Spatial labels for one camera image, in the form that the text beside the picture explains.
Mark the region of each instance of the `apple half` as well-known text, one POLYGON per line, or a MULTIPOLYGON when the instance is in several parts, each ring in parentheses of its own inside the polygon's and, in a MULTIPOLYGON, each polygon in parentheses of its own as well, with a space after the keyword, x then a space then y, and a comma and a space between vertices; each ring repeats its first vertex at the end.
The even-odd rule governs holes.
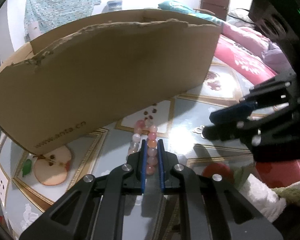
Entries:
POLYGON ((42 155, 34 163, 34 175, 45 186, 55 186, 66 180, 70 168, 71 152, 61 146, 42 155))

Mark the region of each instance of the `bead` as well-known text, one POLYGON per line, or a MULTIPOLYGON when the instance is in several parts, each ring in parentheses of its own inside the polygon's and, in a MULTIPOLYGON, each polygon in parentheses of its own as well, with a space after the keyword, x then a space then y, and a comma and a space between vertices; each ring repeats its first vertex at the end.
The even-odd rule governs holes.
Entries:
POLYGON ((155 125, 151 125, 150 128, 149 128, 149 131, 150 132, 157 132, 158 128, 155 125))
POLYGON ((155 132, 150 132, 148 134, 148 139, 149 140, 155 140, 157 138, 157 134, 155 132))
POLYGON ((133 132, 137 133, 137 134, 141 134, 142 133, 142 128, 137 126, 137 127, 134 128, 133 132))
POLYGON ((138 149, 132 149, 132 148, 129 148, 129 150, 128 150, 128 155, 133 154, 133 153, 136 153, 137 151, 138 151, 138 149))
POLYGON ((145 125, 149 128, 151 125, 153 125, 153 121, 150 118, 148 118, 145 120, 145 125))
POLYGON ((136 149, 138 151, 138 149, 139 149, 139 143, 134 142, 134 141, 130 142, 129 149, 136 149))
POLYGON ((141 140, 141 136, 138 133, 135 133, 134 135, 132 135, 132 141, 133 142, 140 142, 141 140))
POLYGON ((147 151, 148 156, 156 156, 157 155, 157 149, 156 148, 148 148, 147 151))
POLYGON ((148 146, 149 146, 149 148, 156 148, 157 141, 156 140, 148 140, 148 146))
POLYGON ((134 127, 140 127, 140 128, 144 128, 145 127, 145 121, 143 120, 138 120, 135 124, 134 127))
POLYGON ((156 156, 149 156, 148 159, 147 159, 147 163, 150 164, 150 165, 157 165, 158 163, 158 159, 156 156))
POLYGON ((155 172, 155 167, 152 165, 147 164, 146 166, 146 174, 147 175, 153 175, 155 172))

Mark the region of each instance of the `white towel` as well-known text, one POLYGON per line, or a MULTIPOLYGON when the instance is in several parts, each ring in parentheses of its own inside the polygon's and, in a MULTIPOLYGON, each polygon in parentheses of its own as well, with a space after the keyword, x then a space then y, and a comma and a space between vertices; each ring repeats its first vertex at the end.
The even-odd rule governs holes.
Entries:
POLYGON ((287 202, 266 184, 250 174, 240 193, 270 222, 275 221, 285 209, 287 202))

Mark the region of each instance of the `blue gripper pad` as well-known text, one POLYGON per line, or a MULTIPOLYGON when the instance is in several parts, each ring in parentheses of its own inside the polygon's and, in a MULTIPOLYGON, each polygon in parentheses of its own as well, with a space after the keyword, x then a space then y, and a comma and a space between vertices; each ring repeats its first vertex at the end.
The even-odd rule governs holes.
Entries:
POLYGON ((238 122, 245 120, 255 109, 255 102, 241 102, 234 106, 212 112, 209 119, 213 124, 238 122))
POLYGON ((159 183, 160 183, 160 188, 161 191, 163 192, 165 189, 164 186, 164 169, 163 169, 163 160, 162 160, 162 149, 160 147, 160 143, 158 140, 158 145, 157 145, 157 150, 158 150, 158 157, 159 157, 159 163, 158 163, 158 168, 159 168, 159 183))
POLYGON ((141 170, 141 192, 145 192, 146 188, 146 165, 147 165, 147 150, 148 150, 148 139, 145 141, 145 146, 143 147, 143 160, 142 160, 142 170, 141 170))

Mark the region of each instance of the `cardboard box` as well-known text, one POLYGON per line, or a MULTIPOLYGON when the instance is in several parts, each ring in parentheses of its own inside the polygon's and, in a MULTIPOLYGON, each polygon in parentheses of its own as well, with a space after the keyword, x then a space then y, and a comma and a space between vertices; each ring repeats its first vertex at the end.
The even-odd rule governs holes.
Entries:
POLYGON ((219 34, 206 20, 156 9, 60 26, 0 67, 0 127, 27 151, 49 152, 202 84, 219 34))

